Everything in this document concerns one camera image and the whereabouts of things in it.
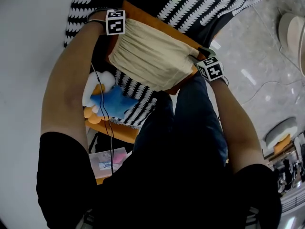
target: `blue jeans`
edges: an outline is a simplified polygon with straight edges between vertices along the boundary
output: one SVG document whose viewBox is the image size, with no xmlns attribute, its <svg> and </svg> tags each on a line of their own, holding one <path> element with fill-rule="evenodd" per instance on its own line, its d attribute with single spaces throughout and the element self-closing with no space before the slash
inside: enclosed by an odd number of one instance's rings
<svg viewBox="0 0 305 229">
<path fill-rule="evenodd" d="M 217 156 L 223 166 L 227 144 L 209 99 L 205 79 L 198 72 L 179 91 L 175 114 L 170 96 L 158 92 L 157 105 L 146 119 L 134 144 L 145 147 L 191 151 L 201 159 Z"/>
</svg>

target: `tile floor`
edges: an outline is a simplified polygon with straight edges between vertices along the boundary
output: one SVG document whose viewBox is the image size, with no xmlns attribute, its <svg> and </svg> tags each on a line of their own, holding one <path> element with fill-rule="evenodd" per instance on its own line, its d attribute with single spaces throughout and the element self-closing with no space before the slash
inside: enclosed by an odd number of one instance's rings
<svg viewBox="0 0 305 229">
<path fill-rule="evenodd" d="M 272 150 L 263 137 L 279 122 L 295 116 L 299 133 L 304 130 L 305 79 L 279 52 L 277 37 L 280 11 L 305 16 L 304 1 L 263 0 L 238 14 L 216 37 L 229 88 L 252 119 L 265 155 Z M 211 89 L 209 95 L 217 112 Z"/>
</svg>

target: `black shirt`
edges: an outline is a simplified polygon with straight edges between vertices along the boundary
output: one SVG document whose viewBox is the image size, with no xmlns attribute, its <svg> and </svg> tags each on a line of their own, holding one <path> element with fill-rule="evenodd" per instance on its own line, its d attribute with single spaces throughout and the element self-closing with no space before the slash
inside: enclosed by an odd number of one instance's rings
<svg viewBox="0 0 305 229">
<path fill-rule="evenodd" d="M 98 186 L 80 143 L 60 133 L 43 134 L 37 194 L 48 227 L 75 228 L 93 209 L 94 228 L 245 228 L 253 223 L 277 228 L 282 207 L 269 168 L 251 165 L 233 176 L 211 156 L 169 145 L 134 152 Z"/>
</svg>

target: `beige cloth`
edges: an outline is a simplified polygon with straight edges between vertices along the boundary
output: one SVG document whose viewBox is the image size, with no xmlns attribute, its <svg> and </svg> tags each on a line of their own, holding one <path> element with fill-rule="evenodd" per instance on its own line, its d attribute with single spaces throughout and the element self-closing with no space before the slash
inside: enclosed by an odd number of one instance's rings
<svg viewBox="0 0 305 229">
<path fill-rule="evenodd" d="M 126 19 L 126 33 L 119 36 L 109 61 L 133 80 L 163 91 L 192 73 L 189 54 L 197 57 L 199 52 L 162 31 Z"/>
</svg>

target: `forearm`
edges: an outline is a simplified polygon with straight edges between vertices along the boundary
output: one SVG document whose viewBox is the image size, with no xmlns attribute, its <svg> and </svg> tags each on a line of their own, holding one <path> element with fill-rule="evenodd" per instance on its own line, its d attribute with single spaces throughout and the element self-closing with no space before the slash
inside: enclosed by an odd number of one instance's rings
<svg viewBox="0 0 305 229">
<path fill-rule="evenodd" d="M 87 149 L 81 99 L 93 50 L 102 31 L 99 23 L 84 25 L 56 62 L 43 99 L 41 134 L 64 133 Z"/>
<path fill-rule="evenodd" d="M 234 164 L 234 170 L 237 172 L 250 164 L 264 164 L 256 130 L 245 110 L 223 81 L 216 80 L 210 85 L 215 93 L 229 159 Z"/>
</svg>

